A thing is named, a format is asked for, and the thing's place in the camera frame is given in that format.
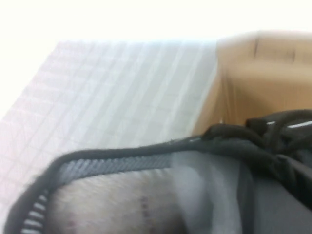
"drawstring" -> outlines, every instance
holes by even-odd
[[[311,145],[312,135],[299,138],[291,142],[288,147],[278,151],[277,144],[282,128],[287,126],[287,124],[295,120],[312,120],[312,111],[311,110],[297,110],[291,111],[277,122],[273,126],[271,133],[269,134],[268,141],[266,143],[267,149],[271,150],[272,153],[291,153],[295,150],[309,147]]]
[[[202,139],[210,140],[215,137],[246,139],[273,154],[291,154],[296,150],[310,147],[312,143],[311,133],[291,141],[283,149],[278,149],[282,129],[295,120],[312,120],[312,111],[296,110],[288,112],[276,121],[273,128],[269,131],[266,121],[257,118],[248,119],[246,121],[246,127],[222,123],[215,124],[203,134]],[[268,135],[268,140],[266,141],[263,138],[265,133]]]

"mesh panel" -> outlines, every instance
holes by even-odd
[[[48,191],[45,190],[36,200],[32,210],[28,213],[24,220],[22,234],[41,234],[43,231],[43,223],[46,217],[48,203]]]
[[[125,171],[137,171],[155,168],[170,167],[171,155],[138,156],[115,159],[88,160],[80,159],[71,161],[61,166],[53,181],[53,188],[57,188],[69,182],[88,176],[118,173]]]
[[[186,233],[172,169],[80,179],[51,199],[48,234]]]

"cardboard box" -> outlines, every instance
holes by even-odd
[[[220,41],[218,72],[193,134],[224,122],[312,109],[312,37],[259,32]]]

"black bag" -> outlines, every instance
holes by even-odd
[[[312,233],[312,111],[55,160],[5,234]]]

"grid pattern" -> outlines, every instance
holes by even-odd
[[[214,43],[60,42],[0,122],[0,227],[65,152],[189,135],[215,64]]]

